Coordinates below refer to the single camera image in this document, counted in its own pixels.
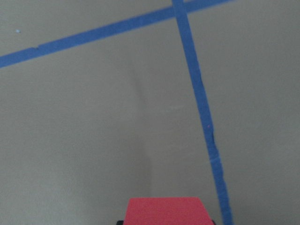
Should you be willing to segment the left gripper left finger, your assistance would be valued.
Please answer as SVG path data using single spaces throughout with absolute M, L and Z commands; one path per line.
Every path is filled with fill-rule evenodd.
M 123 225 L 123 221 L 122 220 L 117 221 L 116 225 Z

